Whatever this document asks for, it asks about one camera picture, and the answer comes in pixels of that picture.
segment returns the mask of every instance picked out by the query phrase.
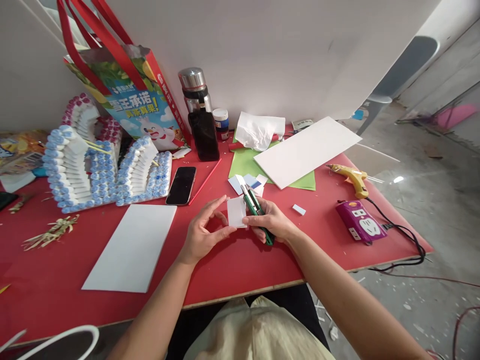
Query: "green paper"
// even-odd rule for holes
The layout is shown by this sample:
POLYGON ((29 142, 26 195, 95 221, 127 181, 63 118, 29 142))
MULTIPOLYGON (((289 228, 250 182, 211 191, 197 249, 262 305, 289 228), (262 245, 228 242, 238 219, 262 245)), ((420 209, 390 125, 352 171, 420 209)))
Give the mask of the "green paper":
MULTIPOLYGON (((275 141, 270 144, 269 148, 275 146, 280 141, 275 141)), ((257 177, 259 174, 267 177, 267 174, 262 170, 262 168, 254 160, 254 156, 258 155, 259 152, 251 148, 241 148, 234 150, 233 161, 231 162, 230 173, 228 178, 230 179, 234 175, 245 176, 247 174, 257 177)), ((268 183, 273 184, 273 181, 268 178, 268 183)), ((307 175, 299 178, 297 181, 289 185, 291 188, 305 189, 315 191, 315 173, 309 172, 307 175)))

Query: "hand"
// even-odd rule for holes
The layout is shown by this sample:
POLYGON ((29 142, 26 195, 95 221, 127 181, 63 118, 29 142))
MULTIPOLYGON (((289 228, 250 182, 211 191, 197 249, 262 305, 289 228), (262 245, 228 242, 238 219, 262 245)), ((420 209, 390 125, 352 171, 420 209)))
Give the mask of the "hand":
POLYGON ((227 195, 208 202, 203 209, 195 216, 188 226, 185 244, 178 254, 178 261, 187 265, 195 265, 201 258, 207 255, 216 243, 226 239, 231 233, 237 230, 236 227, 227 226, 229 223, 225 215, 217 208, 227 200, 227 195), (213 217, 221 219, 226 227, 215 232, 208 232, 205 226, 213 217))
POLYGON ((279 209, 279 207, 271 201, 267 201, 257 196, 258 203, 265 212, 261 216, 246 216, 243 223, 252 226, 253 232, 262 243, 267 241, 265 233, 259 227, 267 228, 275 235, 275 239, 281 243, 289 242, 301 234, 298 227, 290 221, 288 217, 279 209))

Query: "left hand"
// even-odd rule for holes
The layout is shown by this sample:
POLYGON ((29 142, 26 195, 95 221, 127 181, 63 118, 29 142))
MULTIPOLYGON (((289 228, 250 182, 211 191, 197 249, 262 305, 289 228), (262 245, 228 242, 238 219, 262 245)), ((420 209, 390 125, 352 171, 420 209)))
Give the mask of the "left hand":
POLYGON ((217 208, 227 200, 227 195, 208 202, 203 209, 195 216, 188 226, 185 244, 178 254, 178 261, 187 265, 195 265, 201 258, 207 255, 210 250, 220 241, 226 239, 231 233, 237 230, 236 227, 227 226, 228 221, 225 215, 217 208), (221 219, 226 227, 215 232, 208 232, 205 226, 213 217, 221 219))

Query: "wooden stick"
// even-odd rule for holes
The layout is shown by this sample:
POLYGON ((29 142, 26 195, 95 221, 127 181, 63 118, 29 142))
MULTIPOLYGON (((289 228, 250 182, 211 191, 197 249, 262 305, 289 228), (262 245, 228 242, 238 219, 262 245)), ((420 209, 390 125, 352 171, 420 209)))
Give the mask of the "wooden stick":
POLYGON ((105 154, 109 154, 109 155, 112 154, 111 152, 108 152, 108 151, 99 149, 98 147, 95 147, 95 146, 88 145, 88 147, 91 148, 91 149, 93 149, 93 150, 97 150, 97 151, 99 151, 99 152, 101 152, 101 153, 105 153, 105 154))
POLYGON ((214 173, 215 169, 219 166, 220 162, 222 161, 222 158, 219 158, 218 159, 218 162, 216 163, 216 165, 213 167, 213 169, 210 171, 210 173, 208 174, 208 176, 206 177, 205 181, 203 182, 202 185, 200 185, 200 188, 198 189, 198 191, 195 193, 195 195, 193 195, 193 197, 191 198, 191 200, 188 202, 188 206, 192 205, 192 203, 194 202, 195 198, 197 197, 197 195, 200 193, 200 191, 202 190, 202 188, 205 186, 205 184, 207 183, 207 181, 210 179, 210 177, 212 176, 212 174, 214 173))
POLYGON ((95 146, 95 147, 97 147, 97 148, 103 148, 103 147, 104 147, 103 145, 98 145, 98 144, 96 144, 96 143, 94 143, 94 142, 91 142, 91 141, 88 141, 88 140, 85 140, 85 139, 83 139, 83 140, 84 140, 87 144, 93 145, 93 146, 95 146))

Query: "glue bottle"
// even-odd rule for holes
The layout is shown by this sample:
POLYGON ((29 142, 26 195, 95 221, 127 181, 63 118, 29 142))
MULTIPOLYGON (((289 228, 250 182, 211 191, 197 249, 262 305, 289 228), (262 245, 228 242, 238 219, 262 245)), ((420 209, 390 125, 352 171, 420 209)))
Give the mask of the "glue bottle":
POLYGON ((229 112, 218 108, 212 111, 215 121, 216 138, 218 141, 225 141, 229 138, 229 112))

